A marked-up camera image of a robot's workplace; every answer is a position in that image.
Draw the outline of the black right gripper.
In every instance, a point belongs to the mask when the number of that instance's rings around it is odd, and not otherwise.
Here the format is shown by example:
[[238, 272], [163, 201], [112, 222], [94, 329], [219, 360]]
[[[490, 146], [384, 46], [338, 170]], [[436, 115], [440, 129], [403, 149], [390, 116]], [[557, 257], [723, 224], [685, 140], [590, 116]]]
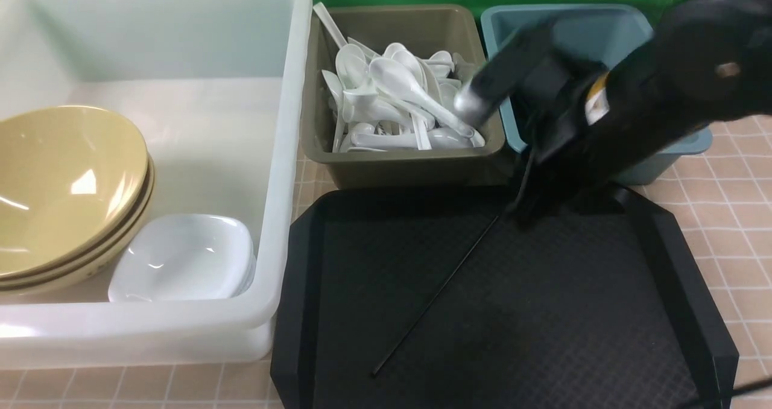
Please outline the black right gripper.
[[529, 229], [667, 147], [670, 133], [658, 120], [669, 93], [664, 68], [637, 55], [612, 70], [567, 52], [510, 60], [507, 95], [524, 101], [531, 118], [508, 217]]

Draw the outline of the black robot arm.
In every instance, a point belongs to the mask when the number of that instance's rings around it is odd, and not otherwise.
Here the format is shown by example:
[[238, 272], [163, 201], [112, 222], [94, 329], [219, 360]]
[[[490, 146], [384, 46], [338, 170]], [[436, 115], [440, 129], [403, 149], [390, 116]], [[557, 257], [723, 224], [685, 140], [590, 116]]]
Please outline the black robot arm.
[[684, 0], [609, 68], [558, 40], [568, 15], [519, 30], [533, 70], [515, 96], [532, 107], [523, 183], [509, 206], [534, 225], [717, 121], [770, 114], [770, 0]]

